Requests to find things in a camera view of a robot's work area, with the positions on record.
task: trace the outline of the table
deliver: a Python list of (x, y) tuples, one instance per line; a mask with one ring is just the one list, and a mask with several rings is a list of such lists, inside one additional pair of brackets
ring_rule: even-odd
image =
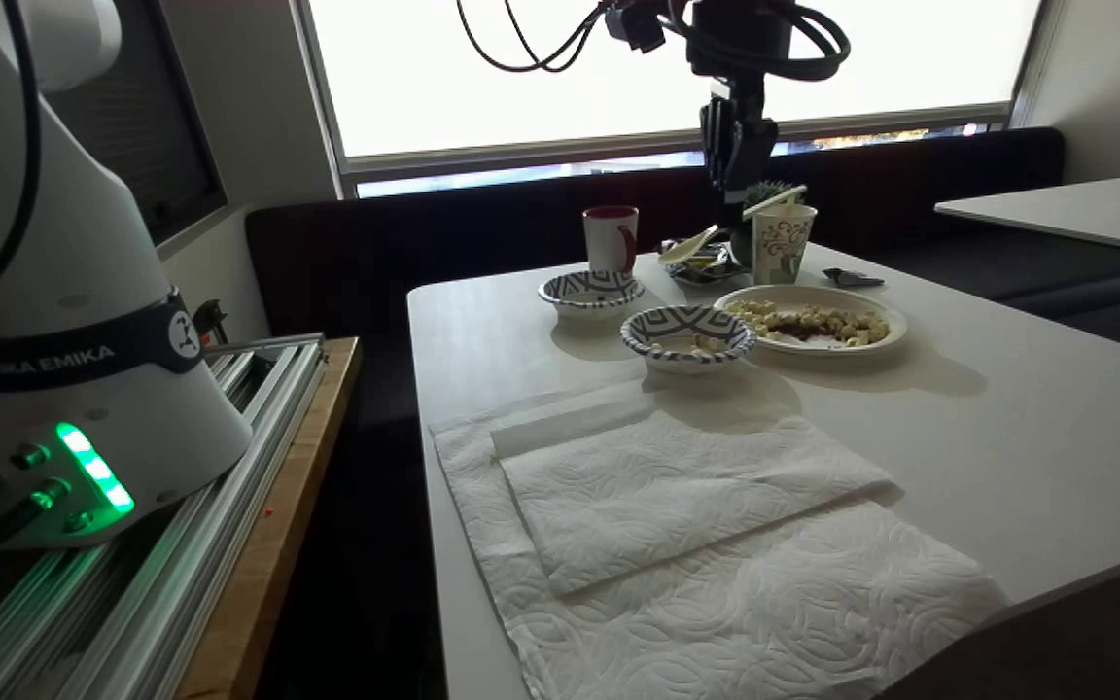
[(936, 212), (1120, 245), (1120, 178), (1011, 191), (989, 197), (948, 197), (936, 203)]
[[(902, 481), (893, 513), (975, 554), (1007, 615), (1120, 574), (1120, 347), (832, 248), (822, 269), (883, 274), (911, 350), (874, 373), (767, 368), (787, 401)], [(427, 426), (591, 381), (642, 377), (608, 333), (568, 333), (538, 287), (563, 269), (427, 285), (407, 294), (424, 481), (452, 700), (520, 700), (519, 662), (469, 561)], [(675, 287), (656, 258), (634, 272), (649, 304)]]
[(276, 487), (255, 509), (241, 561), (210, 615), (178, 696), (255, 696), (264, 652), (288, 598), (293, 566), (314, 513), (314, 496), (362, 368), (359, 338), (323, 342), (323, 365), (312, 401), (298, 407), (293, 447)]

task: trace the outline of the plate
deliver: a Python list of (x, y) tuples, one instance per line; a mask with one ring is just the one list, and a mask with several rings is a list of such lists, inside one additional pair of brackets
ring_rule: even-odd
[(906, 315), (892, 304), (796, 285), (753, 285), (717, 299), (738, 315), (753, 350), (804, 365), (874, 365), (906, 342)]
[(710, 373), (745, 352), (751, 325), (717, 306), (649, 306), (622, 324), (622, 342), (666, 373)]
[(538, 287), (561, 315), (602, 320), (642, 299), (642, 285), (625, 272), (568, 272)]

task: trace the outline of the window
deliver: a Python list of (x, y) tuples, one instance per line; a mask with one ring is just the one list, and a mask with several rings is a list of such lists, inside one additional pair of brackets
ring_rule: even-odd
[(64, 125), (117, 169), (157, 242), (222, 207), (157, 0), (117, 0), (123, 45), (112, 68), (47, 94)]
[[(710, 94), (684, 37), (639, 55), (600, 22), (568, 75), (499, 75), (454, 0), (309, 0), (327, 96), (353, 173), (570, 150), (692, 149)], [(490, 55), (520, 63), (503, 0), (463, 0)], [(519, 0), (533, 45), (557, 45), (594, 0)], [(787, 132), (911, 128), (1007, 115), (1044, 0), (804, 0), (852, 36), (832, 81), (767, 77)]]

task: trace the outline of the white cup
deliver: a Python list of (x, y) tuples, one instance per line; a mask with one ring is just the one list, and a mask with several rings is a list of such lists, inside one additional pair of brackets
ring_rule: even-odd
[(815, 207), (787, 203), (751, 219), (751, 272), (753, 285), (795, 285)]
[(639, 207), (585, 211), (591, 272), (631, 272), (639, 258)]

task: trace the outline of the white towel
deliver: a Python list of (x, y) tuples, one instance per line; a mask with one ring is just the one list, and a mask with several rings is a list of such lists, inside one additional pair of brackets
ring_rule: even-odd
[(710, 438), (642, 392), (570, 396), (490, 438), (561, 596), (892, 487), (796, 416)]
[(874, 696), (1003, 605), (981, 562), (867, 496), (557, 596), (490, 435), (557, 416), (557, 405), (570, 413), (570, 401), (430, 433), (526, 688), (541, 700)]

